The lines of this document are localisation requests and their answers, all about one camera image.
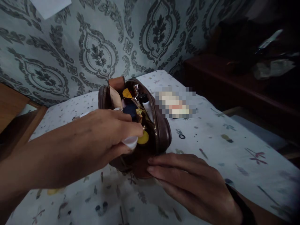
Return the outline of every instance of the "brown leather pouch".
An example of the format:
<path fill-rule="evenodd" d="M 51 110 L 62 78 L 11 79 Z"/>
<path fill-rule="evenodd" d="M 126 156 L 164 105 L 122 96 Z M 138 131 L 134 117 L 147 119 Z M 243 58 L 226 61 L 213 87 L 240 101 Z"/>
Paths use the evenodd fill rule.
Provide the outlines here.
<path fill-rule="evenodd" d="M 114 159 L 109 164 L 123 173 L 132 172 L 137 178 L 150 178 L 151 175 L 146 171 L 148 167 L 148 158 L 155 155 L 160 155 L 166 152 L 171 144 L 172 136 L 169 122 L 163 117 L 158 106 L 155 105 L 155 99 L 151 93 L 137 79 L 130 79 L 124 85 L 118 82 L 112 82 L 114 78 L 108 81 L 117 92 L 122 93 L 119 87 L 132 89 L 133 85 L 139 84 L 140 93 L 146 93 L 152 109 L 154 123 L 146 122 L 149 133 L 149 141 L 146 146 L 137 145 L 132 154 L 121 155 Z M 99 90 L 98 96 L 99 109 L 113 109 L 110 99 L 109 86 L 103 86 Z"/>

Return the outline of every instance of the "white bottle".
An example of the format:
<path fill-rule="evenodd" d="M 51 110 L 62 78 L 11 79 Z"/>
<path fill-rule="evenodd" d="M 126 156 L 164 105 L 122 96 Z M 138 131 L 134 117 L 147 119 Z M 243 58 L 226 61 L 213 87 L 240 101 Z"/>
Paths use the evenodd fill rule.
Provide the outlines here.
<path fill-rule="evenodd" d="M 133 151 L 137 146 L 138 136 L 128 137 L 122 142 L 124 145 L 126 145 L 128 148 L 130 148 Z"/>
<path fill-rule="evenodd" d="M 151 111 L 151 106 L 150 106 L 150 102 L 143 102 L 143 106 L 145 108 L 146 113 L 148 114 L 149 119 L 151 120 L 151 122 L 154 123 L 154 119 L 153 119 L 153 114 Z"/>

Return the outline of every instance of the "damask wallpaper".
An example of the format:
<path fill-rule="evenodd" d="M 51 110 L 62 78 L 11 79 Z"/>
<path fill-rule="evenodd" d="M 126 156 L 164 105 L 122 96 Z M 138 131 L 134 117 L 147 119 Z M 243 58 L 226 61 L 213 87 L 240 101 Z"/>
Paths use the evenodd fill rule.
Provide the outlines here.
<path fill-rule="evenodd" d="M 176 74 L 247 0 L 72 0 L 44 20 L 30 0 L 0 0 L 0 82 L 46 106 L 119 76 Z"/>

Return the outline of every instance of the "left hand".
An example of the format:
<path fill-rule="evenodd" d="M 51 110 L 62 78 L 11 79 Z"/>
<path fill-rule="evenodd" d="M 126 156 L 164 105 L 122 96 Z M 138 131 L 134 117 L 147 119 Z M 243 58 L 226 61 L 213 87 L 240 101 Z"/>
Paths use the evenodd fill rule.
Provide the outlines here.
<path fill-rule="evenodd" d="M 168 153 L 148 160 L 148 172 L 191 214 L 211 223 L 239 225 L 243 215 L 221 174 L 191 154 Z"/>

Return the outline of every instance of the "table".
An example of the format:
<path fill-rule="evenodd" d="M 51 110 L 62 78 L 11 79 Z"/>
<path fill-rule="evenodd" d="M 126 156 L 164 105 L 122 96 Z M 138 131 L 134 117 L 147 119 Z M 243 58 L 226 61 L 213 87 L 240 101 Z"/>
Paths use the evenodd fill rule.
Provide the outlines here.
<path fill-rule="evenodd" d="M 155 95 L 156 88 L 184 86 L 166 71 L 138 77 Z M 247 129 L 196 95 L 196 114 L 168 119 L 172 143 L 167 152 L 191 153 L 219 170 L 225 181 L 246 198 L 289 220 L 299 169 Z M 98 105 L 91 92 L 52 106 L 31 139 L 72 122 Z M 181 139 L 179 129 L 185 136 Z M 7 224 L 207 224 L 169 197 L 155 180 L 123 175 L 107 165 L 60 190 L 31 190 Z"/>

